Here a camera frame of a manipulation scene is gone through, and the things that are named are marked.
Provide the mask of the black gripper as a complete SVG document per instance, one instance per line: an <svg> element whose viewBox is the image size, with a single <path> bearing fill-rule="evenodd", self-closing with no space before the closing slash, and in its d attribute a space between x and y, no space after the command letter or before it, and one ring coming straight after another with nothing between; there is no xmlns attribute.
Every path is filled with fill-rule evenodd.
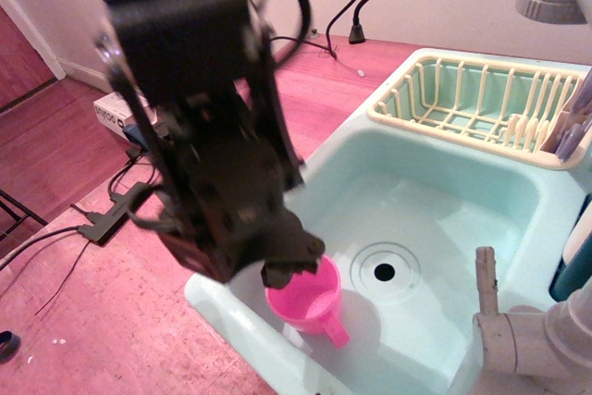
<svg viewBox="0 0 592 395"><path fill-rule="evenodd" d="M284 289L303 272L315 274L325 253L324 242L287 209L253 235L226 245L198 242L177 232L161 233L159 239L182 266L219 283L229 283L261 262L262 282L269 289Z"/></svg>

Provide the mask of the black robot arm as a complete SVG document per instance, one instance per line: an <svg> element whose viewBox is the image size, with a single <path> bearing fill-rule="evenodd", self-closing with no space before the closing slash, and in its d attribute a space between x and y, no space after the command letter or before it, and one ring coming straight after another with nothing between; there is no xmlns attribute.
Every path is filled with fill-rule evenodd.
<svg viewBox="0 0 592 395"><path fill-rule="evenodd" d="M103 0L95 47L162 180L129 218L221 283L262 264L268 288L313 273L324 243L284 204L302 183L263 0Z"/></svg>

